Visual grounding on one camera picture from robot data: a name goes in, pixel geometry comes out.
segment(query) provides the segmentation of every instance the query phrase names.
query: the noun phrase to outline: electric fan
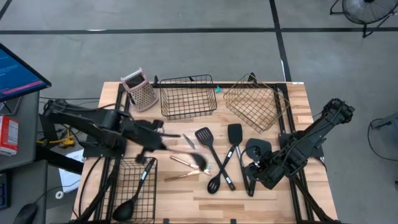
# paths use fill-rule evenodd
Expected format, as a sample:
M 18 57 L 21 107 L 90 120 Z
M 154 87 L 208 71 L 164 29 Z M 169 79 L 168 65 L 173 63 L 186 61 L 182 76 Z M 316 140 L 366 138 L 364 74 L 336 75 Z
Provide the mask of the electric fan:
M 330 8 L 330 14 L 344 14 L 347 19 L 355 24 L 363 25 L 363 37 L 371 35 L 390 16 L 395 14 L 398 0 L 341 0 L 343 12 L 334 12 L 332 9 L 340 0 L 336 0 Z M 380 23 L 367 33 L 368 24 Z

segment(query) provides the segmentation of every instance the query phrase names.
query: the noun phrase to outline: concrete floor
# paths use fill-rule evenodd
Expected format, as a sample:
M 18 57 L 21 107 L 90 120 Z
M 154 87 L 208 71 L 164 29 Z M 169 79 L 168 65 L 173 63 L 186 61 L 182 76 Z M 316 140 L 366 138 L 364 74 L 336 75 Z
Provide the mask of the concrete floor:
M 278 0 L 281 28 L 360 27 L 344 16 L 329 16 L 332 3 Z M 0 30 L 273 26 L 264 0 L 13 0 L 0 20 Z M 398 27 L 398 18 L 384 26 Z M 339 219 L 396 223 L 398 163 L 375 156 L 366 131 L 370 120 L 398 111 L 398 32 L 377 32 L 366 39 L 360 32 L 282 36 L 292 80 L 305 82 L 313 114 L 335 97 L 356 108 L 352 122 L 338 126 L 323 145 Z M 284 81 L 273 32 L 0 35 L 0 42 L 52 82 L 42 96 L 96 97 L 103 82 L 117 81 L 137 67 L 151 79 L 209 73 L 215 80 L 231 81 L 255 72 L 264 81 Z M 371 141 L 380 154 L 398 158 L 398 140 L 389 129 L 373 131 Z M 71 195 L 48 210 L 48 222 L 69 219 Z

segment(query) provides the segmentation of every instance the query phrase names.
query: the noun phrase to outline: wooden tabletop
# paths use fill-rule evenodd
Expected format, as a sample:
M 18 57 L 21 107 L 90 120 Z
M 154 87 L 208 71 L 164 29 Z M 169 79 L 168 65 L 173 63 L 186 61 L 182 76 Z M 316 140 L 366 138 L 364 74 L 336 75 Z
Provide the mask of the wooden tabletop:
M 99 106 L 114 103 L 116 101 L 119 82 L 104 83 Z M 302 83 L 287 83 L 290 105 L 294 116 L 296 130 L 303 130 L 312 122 L 312 114 L 308 103 L 307 93 Z M 241 123 L 243 126 L 243 142 L 240 145 L 244 149 L 246 141 L 249 138 L 259 138 L 269 141 L 272 144 L 272 150 L 279 150 L 278 134 L 279 124 L 276 122 L 270 130 L 261 134 L 257 133 L 250 126 L 235 116 L 226 108 L 223 93 L 216 93 L 218 108 L 211 116 L 196 117 L 190 119 L 178 119 L 168 121 L 160 113 L 160 102 L 143 113 L 135 112 L 131 109 L 134 119 L 162 119 L 165 121 L 164 128 L 166 133 L 186 134 L 195 144 L 206 153 L 211 165 L 211 172 L 216 175 L 219 171 L 218 166 L 211 155 L 210 150 L 200 145 L 194 132 L 203 127 L 209 127 L 214 135 L 214 148 L 221 162 L 226 156 L 231 145 L 228 141 L 227 125 Z M 287 115 L 284 113 L 286 130 L 289 130 Z M 191 151 L 190 146 L 184 138 L 164 138 L 164 143 L 172 149 Z M 125 157 L 136 157 L 142 147 L 129 142 Z M 211 179 L 205 174 L 188 177 L 186 179 L 164 182 L 167 177 L 185 174 L 192 171 L 190 167 L 175 162 L 169 158 L 171 153 L 165 151 L 156 151 L 148 154 L 158 159 L 157 174 L 157 195 L 155 222 L 161 223 L 164 218 L 170 219 L 171 223 L 229 223 L 232 218 L 237 219 L 238 223 L 293 223 L 295 222 L 292 197 L 290 194 L 289 180 L 283 178 L 273 190 L 256 184 L 256 191 L 253 197 L 246 194 L 243 185 L 243 178 L 239 170 L 239 162 L 236 152 L 232 156 L 226 171 L 231 177 L 235 191 L 230 191 L 225 179 L 221 178 L 221 187 L 213 195 L 209 194 L 206 186 Z M 186 155 L 175 155 L 186 161 L 193 161 Z M 84 180 L 88 170 L 93 165 L 96 158 L 90 158 L 85 161 L 81 179 Z M 244 163 L 248 165 L 251 161 L 245 156 Z M 97 194 L 100 184 L 103 162 L 99 162 L 93 169 L 83 195 L 82 211 L 90 204 L 93 197 Z M 335 206 L 330 192 L 325 168 L 314 159 L 309 159 L 305 167 L 308 188 L 319 206 L 331 218 L 337 219 Z M 78 196 L 75 201 L 75 210 L 78 208 L 79 196 L 83 181 L 80 182 Z M 299 192 L 302 217 L 306 219 L 303 197 Z

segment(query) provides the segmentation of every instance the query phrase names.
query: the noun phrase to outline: computer screen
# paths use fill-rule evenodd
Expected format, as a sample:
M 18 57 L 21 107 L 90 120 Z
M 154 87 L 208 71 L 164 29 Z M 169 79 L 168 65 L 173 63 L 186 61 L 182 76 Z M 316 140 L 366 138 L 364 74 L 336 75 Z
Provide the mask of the computer screen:
M 0 44 L 0 102 L 50 86 L 48 80 Z

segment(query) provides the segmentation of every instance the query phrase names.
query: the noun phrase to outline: small teal object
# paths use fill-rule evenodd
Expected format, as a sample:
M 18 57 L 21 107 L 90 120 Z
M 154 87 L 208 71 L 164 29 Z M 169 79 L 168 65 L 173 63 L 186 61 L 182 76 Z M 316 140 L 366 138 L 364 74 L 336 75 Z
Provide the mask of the small teal object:
M 221 93 L 221 92 L 222 92 L 222 89 L 217 85 L 216 93 Z

